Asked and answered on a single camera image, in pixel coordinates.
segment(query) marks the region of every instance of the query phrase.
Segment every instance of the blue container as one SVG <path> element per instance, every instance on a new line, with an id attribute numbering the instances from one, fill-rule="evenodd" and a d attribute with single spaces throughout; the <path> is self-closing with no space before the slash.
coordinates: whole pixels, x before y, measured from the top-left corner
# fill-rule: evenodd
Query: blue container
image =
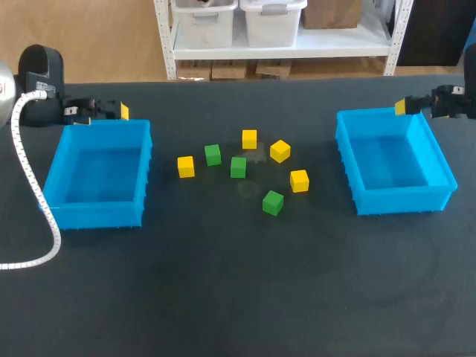
<path id="1" fill-rule="evenodd" d="M 61 229 L 141 226 L 152 150 L 148 120 L 63 130 L 45 198 Z"/>
<path id="2" fill-rule="evenodd" d="M 358 215 L 443 210 L 457 189 L 421 113 L 339 112 L 335 138 Z"/>

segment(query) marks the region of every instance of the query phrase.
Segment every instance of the wooden block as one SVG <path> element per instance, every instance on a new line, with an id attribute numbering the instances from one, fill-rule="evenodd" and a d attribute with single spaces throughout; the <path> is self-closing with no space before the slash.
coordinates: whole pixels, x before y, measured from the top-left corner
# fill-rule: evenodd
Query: wooden block
<path id="1" fill-rule="evenodd" d="M 257 139 L 258 139 L 257 130 L 243 130 L 243 134 L 242 134 L 243 149 L 256 149 Z"/>
<path id="2" fill-rule="evenodd" d="M 269 155 L 277 162 L 282 163 L 291 156 L 291 147 L 282 140 L 279 140 L 269 148 Z"/>
<path id="3" fill-rule="evenodd" d="M 309 190 L 309 177 L 305 170 L 291 171 L 292 192 L 306 192 Z"/>
<path id="4" fill-rule="evenodd" d="M 283 206 L 284 196 L 277 192 L 269 191 L 263 199 L 263 210 L 273 216 L 277 216 Z"/>
<path id="5" fill-rule="evenodd" d="M 195 170 L 193 168 L 193 156 L 182 156 L 177 158 L 178 176 L 181 179 L 194 177 Z"/>
<path id="6" fill-rule="evenodd" d="M 246 158 L 231 158 L 230 177 L 233 179 L 246 177 Z"/>
<path id="7" fill-rule="evenodd" d="M 220 153 L 220 146 L 218 144 L 207 145 L 205 147 L 205 158 L 207 166 L 216 166 L 222 164 L 222 154 Z"/>

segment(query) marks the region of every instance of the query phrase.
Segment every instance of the black tabletop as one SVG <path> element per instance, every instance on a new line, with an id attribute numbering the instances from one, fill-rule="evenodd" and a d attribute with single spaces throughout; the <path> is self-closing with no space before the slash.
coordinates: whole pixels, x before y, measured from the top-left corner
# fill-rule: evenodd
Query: black tabletop
<path id="1" fill-rule="evenodd" d="M 152 124 L 143 227 L 65 231 L 58 256 L 0 272 L 0 356 L 453 356 L 476 353 L 476 122 L 430 120 L 459 184 L 441 213 L 357 216 L 334 140 L 342 109 L 462 77 L 69 86 Z M 262 155 L 229 177 L 241 130 Z M 21 128 L 43 184 L 61 128 Z M 268 146 L 283 139 L 279 165 Z M 206 167 L 203 146 L 223 165 Z M 176 158 L 193 155 L 180 180 Z M 310 191 L 292 194 L 289 171 Z M 269 190 L 284 194 L 265 214 Z M 51 233 L 0 131 L 0 262 Z"/>

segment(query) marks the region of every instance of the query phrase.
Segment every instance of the white cable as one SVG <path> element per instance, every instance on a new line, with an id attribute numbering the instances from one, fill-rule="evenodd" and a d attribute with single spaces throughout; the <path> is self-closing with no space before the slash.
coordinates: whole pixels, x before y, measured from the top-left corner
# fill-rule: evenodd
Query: white cable
<path id="1" fill-rule="evenodd" d="M 25 149 L 23 148 L 22 138 L 20 137 L 19 129 L 20 113 L 22 112 L 22 109 L 25 104 L 31 100 L 44 100 L 46 99 L 46 97 L 46 91 L 31 91 L 30 93 L 22 94 L 22 96 L 16 101 L 15 106 L 13 107 L 13 114 L 10 125 L 12 128 L 13 144 L 15 145 L 16 154 L 18 155 L 20 164 L 22 165 L 23 171 L 25 172 L 28 182 L 30 183 L 30 187 L 33 190 L 33 193 L 35 194 L 36 199 L 38 200 L 39 206 L 41 207 L 43 213 L 45 214 L 46 220 L 50 225 L 51 233 L 53 233 L 53 248 L 45 256 L 35 260 L 29 260 L 27 262 L 21 263 L 0 263 L 0 270 L 22 269 L 30 268 L 32 266 L 39 266 L 40 264 L 48 262 L 55 255 L 57 255 L 58 251 L 60 251 L 60 229 L 58 228 L 57 221 L 53 217 L 51 209 L 48 206 L 48 203 L 46 202 L 45 196 L 43 196 L 42 189 L 39 186 L 38 181 L 36 180 L 35 174 L 31 169 L 30 163 L 28 162 L 27 156 L 25 154 Z"/>

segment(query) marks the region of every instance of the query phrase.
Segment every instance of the white storage box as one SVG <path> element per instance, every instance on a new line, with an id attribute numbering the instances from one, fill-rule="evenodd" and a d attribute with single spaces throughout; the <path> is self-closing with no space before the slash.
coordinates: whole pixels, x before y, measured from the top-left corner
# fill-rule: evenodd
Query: white storage box
<path id="1" fill-rule="evenodd" d="M 296 42 L 307 0 L 239 0 L 239 6 L 246 12 L 250 47 L 288 47 Z"/>
<path id="2" fill-rule="evenodd" d="M 173 0 L 172 10 L 178 17 L 188 48 L 221 48 L 231 46 L 233 11 L 238 0 L 210 0 L 203 7 L 198 0 Z"/>

